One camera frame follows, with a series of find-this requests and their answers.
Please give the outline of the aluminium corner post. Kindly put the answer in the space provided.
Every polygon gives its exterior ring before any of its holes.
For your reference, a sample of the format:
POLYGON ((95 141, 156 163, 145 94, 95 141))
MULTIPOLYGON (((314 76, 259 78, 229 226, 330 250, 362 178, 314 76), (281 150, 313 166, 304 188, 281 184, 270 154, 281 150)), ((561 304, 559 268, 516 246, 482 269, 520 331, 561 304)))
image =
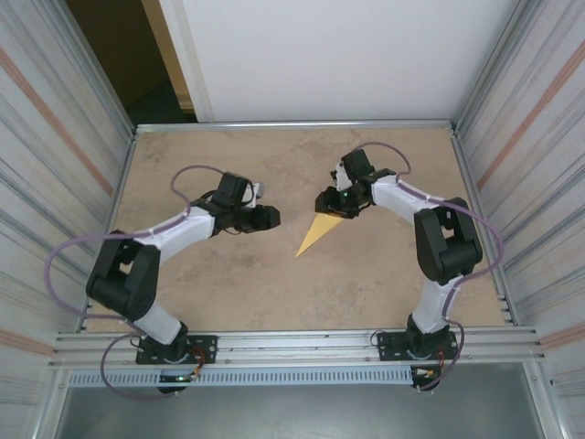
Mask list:
POLYGON ((452 120, 452 130, 455 136, 461 137, 478 112, 485 96, 492 88, 500 69, 513 50, 516 41, 524 32, 533 10, 539 6, 541 0, 517 0, 512 14, 506 22, 502 34, 497 39, 495 47, 488 57, 477 82, 473 86, 465 104, 452 120))

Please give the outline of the grey metal panel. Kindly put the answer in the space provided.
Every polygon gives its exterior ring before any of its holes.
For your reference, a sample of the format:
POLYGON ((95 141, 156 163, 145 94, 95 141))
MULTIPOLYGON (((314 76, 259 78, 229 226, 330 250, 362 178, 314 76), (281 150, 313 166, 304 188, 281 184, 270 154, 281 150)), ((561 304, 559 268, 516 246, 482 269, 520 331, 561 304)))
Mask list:
POLYGON ((544 439, 532 409, 406 386, 202 388, 157 402, 71 391, 58 439, 544 439))

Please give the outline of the long aluminium mounting rail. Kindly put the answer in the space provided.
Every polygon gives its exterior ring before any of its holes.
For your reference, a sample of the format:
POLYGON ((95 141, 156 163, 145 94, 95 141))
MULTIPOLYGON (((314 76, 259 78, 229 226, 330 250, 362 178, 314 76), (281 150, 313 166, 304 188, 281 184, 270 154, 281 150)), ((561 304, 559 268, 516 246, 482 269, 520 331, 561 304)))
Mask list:
MULTIPOLYGON (((459 362, 523 363, 545 359, 532 327, 467 327, 459 362)), ((57 337, 51 368, 97 369, 117 333, 57 337)), ((219 332, 211 353, 216 368, 356 366, 379 363, 370 330, 219 332)))

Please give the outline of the aluminium table side rail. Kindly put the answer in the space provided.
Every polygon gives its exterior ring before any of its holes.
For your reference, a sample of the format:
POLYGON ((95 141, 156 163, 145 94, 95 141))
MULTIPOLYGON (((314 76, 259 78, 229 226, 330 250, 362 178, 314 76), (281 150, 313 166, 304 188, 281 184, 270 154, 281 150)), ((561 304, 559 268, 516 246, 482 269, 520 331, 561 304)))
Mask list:
MULTIPOLYGON (((115 224, 115 221, 116 221, 116 218, 118 215, 123 191, 124 191, 127 177, 129 174, 129 170, 130 170, 130 167, 132 164, 133 155, 134 155, 136 144, 137 144, 137 139, 138 139, 138 133, 137 133, 137 130, 134 130, 133 136, 130 140, 130 143, 128 144, 128 151, 127 151, 125 158, 124 158, 124 161, 122 163, 121 174, 120 174, 120 177, 118 179, 117 186, 116 186, 116 188, 113 192, 113 195, 112 195, 112 205, 111 205, 111 209, 110 209, 110 212, 109 212, 109 215, 107 218, 107 222, 106 222, 106 226, 104 229, 104 231, 106 233, 109 233, 113 229, 113 226, 115 224)), ((91 299, 87 299, 86 304, 85 304, 85 308, 84 308, 84 310, 86 311, 86 316, 80 318, 79 327, 78 327, 79 333, 86 332, 87 328, 88 328, 88 324, 90 322, 102 321, 104 319, 103 317, 97 317, 97 318, 90 317, 90 311, 93 307, 94 307, 94 302, 91 299)))
MULTIPOLYGON (((470 208, 475 213, 479 214, 482 218, 486 220, 487 215, 484 213, 482 202, 479 198, 479 191, 473 181, 471 168, 468 164, 468 160, 465 157, 463 151, 463 143, 461 141, 461 137, 455 130, 452 130, 451 132, 451 142, 453 152, 455 154, 457 164, 458 167, 460 168, 460 173, 463 178, 463 184, 465 186, 465 190, 469 198, 470 208)), ((495 262, 496 257, 499 254, 499 251, 494 234, 483 223, 479 223, 477 225, 477 230, 481 243, 483 245, 484 258, 489 263, 495 262)), ((510 293, 509 283, 507 281, 507 277, 501 263, 498 263, 496 265, 496 267, 490 272, 490 275, 495 285, 495 292, 498 301, 500 302, 500 305, 503 307, 502 314, 504 322, 507 326, 516 327, 518 325, 518 322, 516 320, 515 315, 515 306, 513 305, 509 297, 510 293)))

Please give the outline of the aluminium rear frame bar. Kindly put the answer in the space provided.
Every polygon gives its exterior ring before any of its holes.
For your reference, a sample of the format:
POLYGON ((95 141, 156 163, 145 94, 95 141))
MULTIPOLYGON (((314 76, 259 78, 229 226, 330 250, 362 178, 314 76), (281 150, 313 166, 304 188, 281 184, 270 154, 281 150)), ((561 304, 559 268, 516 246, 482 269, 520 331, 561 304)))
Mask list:
POLYGON ((240 131, 351 130, 351 129, 451 129, 449 120, 402 119, 372 121, 292 121, 235 123, 142 123, 138 134, 240 131))

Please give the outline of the yellow paper sheet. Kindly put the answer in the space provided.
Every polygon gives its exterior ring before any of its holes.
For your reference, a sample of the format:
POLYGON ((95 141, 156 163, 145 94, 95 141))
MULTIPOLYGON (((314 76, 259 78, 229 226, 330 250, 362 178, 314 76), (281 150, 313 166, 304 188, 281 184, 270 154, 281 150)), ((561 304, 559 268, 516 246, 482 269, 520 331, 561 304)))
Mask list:
POLYGON ((317 241, 323 238, 326 233, 328 233, 337 225, 339 225, 343 220, 344 220, 343 218, 334 215, 316 213, 314 221, 309 227, 309 230, 306 232, 303 241, 295 256, 299 257, 313 244, 315 244, 317 241))

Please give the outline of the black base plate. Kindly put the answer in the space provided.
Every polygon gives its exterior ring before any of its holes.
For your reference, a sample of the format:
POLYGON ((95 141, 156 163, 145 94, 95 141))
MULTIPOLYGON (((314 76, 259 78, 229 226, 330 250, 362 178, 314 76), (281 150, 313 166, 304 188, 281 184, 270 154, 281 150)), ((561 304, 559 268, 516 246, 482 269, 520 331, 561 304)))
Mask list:
POLYGON ((218 352, 218 337, 179 335, 170 345, 147 337, 138 344, 135 362, 139 365, 196 365, 214 364, 218 352))

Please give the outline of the white door frame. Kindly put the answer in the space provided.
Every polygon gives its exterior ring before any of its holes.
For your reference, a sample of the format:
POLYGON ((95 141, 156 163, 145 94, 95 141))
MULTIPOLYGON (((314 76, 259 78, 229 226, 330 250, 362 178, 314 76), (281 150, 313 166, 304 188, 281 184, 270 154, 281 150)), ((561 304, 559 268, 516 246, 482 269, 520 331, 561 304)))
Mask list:
POLYGON ((159 48, 179 106, 184 112, 192 112, 200 123, 215 122, 216 117, 187 20, 186 0, 157 1, 164 22, 159 48))

